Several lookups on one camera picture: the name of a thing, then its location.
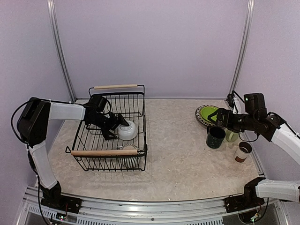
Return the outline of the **bright green plate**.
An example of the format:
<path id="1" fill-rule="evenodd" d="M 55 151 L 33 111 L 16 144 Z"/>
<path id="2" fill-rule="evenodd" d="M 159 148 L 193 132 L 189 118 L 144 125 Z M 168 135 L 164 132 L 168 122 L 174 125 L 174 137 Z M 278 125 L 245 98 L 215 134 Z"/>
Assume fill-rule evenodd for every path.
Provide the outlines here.
<path id="1" fill-rule="evenodd" d="M 207 118 L 208 114 L 214 112 L 214 111 L 217 110 L 217 109 L 218 109 L 218 107 L 212 106 L 212 105 L 204 106 L 204 107 L 200 110 L 200 115 L 201 115 L 201 117 L 202 117 L 205 121 L 209 122 L 209 119 Z"/>

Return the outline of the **white ceramic bowl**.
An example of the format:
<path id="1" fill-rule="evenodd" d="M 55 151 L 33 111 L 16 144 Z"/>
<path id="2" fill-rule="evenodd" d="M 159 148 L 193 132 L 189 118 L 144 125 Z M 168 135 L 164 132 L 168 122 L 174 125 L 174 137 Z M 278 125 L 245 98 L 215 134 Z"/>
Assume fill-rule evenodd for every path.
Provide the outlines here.
<path id="1" fill-rule="evenodd" d="M 118 137 L 124 141 L 134 139 L 138 134 L 138 128 L 136 124 L 130 120 L 126 121 L 129 126 L 119 125 L 117 129 Z"/>

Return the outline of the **dark green mug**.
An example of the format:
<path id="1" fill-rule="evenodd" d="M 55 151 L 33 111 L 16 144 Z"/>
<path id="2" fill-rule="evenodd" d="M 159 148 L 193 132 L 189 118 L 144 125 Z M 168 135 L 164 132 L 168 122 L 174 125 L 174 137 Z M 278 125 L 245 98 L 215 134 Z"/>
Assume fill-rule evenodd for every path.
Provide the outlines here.
<path id="1" fill-rule="evenodd" d="M 208 126 L 206 144 L 212 149 L 218 149 L 222 145 L 225 136 L 226 132 L 224 129 L 217 126 Z"/>

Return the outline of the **light green mug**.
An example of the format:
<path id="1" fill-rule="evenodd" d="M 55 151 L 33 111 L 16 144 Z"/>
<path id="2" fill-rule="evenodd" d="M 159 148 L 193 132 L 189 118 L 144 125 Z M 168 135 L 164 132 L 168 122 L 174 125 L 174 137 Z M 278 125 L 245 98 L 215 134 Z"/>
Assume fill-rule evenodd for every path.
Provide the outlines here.
<path id="1" fill-rule="evenodd" d="M 227 129 L 225 138 L 229 143 L 235 142 L 239 138 L 239 133 Z"/>

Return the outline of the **black wire dish rack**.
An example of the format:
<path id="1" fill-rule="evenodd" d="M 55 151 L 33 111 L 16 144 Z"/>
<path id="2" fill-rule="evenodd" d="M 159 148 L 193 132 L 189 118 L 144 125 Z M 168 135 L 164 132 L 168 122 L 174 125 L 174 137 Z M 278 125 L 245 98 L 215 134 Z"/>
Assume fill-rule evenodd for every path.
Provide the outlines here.
<path id="1" fill-rule="evenodd" d="M 84 171 L 144 171 L 146 143 L 145 86 L 89 88 L 85 104 L 93 119 L 79 123 L 72 147 L 66 147 Z"/>

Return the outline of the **white brown cup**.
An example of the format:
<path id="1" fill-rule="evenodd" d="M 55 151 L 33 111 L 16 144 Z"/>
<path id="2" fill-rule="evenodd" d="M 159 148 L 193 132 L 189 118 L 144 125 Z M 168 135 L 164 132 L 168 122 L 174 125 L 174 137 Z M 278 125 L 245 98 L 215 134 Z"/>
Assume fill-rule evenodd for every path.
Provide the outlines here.
<path id="1" fill-rule="evenodd" d="M 248 142 L 240 142 L 238 149 L 234 153 L 235 161 L 243 163 L 252 152 L 252 147 Z"/>

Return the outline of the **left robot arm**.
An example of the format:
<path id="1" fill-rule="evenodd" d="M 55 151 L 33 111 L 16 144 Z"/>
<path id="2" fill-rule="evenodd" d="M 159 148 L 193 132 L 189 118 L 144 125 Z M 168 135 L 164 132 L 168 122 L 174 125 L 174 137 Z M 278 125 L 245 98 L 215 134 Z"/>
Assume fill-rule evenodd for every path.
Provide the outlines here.
<path id="1" fill-rule="evenodd" d="M 92 95 L 83 105 L 37 97 L 31 97 L 21 105 L 23 112 L 17 121 L 17 127 L 12 130 L 27 148 L 30 166 L 37 176 L 40 188 L 38 192 L 43 194 L 42 205 L 69 209 L 78 208 L 82 203 L 79 198 L 62 195 L 60 183 L 54 176 L 45 143 L 49 121 L 84 121 L 87 125 L 99 127 L 106 140 L 115 139 L 116 135 L 112 131 L 119 125 L 128 127 L 129 123 L 120 113 L 115 115 L 111 109 L 106 112 L 107 105 L 111 103 L 100 94 Z"/>

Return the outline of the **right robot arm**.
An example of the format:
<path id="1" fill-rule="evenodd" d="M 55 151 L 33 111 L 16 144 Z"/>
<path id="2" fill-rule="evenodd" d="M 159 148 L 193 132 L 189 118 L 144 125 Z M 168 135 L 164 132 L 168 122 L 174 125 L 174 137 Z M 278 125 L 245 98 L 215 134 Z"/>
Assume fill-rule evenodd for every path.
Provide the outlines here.
<path id="1" fill-rule="evenodd" d="M 300 135 L 281 116 L 267 112 L 264 95 L 244 95 L 245 114 L 219 108 L 208 115 L 208 120 L 218 127 L 239 133 L 253 131 L 284 150 L 295 162 L 300 161 Z M 284 201 L 300 201 L 299 181 L 269 180 L 258 177 L 244 186 L 244 193 L 225 199 L 228 212 L 247 209 L 264 204 L 265 198 Z"/>

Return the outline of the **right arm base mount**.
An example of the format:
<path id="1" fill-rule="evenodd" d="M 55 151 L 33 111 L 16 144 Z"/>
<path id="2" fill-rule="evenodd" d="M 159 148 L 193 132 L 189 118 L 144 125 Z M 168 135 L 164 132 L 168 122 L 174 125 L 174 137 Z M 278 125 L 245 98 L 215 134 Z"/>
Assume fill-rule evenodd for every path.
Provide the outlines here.
<path id="1" fill-rule="evenodd" d="M 226 212 L 231 213 L 263 205 L 265 201 L 263 198 L 257 196 L 255 187 L 264 179 L 265 178 L 262 177 L 255 178 L 244 186 L 243 194 L 236 196 L 230 195 L 225 198 Z"/>

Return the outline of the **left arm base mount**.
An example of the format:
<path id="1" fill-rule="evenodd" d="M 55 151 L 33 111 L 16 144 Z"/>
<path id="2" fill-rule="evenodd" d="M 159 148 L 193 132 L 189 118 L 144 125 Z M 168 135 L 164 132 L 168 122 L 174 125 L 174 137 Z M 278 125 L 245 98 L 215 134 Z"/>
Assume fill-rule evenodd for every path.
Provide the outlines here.
<path id="1" fill-rule="evenodd" d="M 41 200 L 41 204 L 43 206 L 64 212 L 71 212 L 75 214 L 79 213 L 82 199 L 63 195 L 61 193 L 61 186 L 59 182 L 57 182 L 52 188 L 45 188 L 41 184 L 39 184 L 39 187 L 43 193 Z"/>

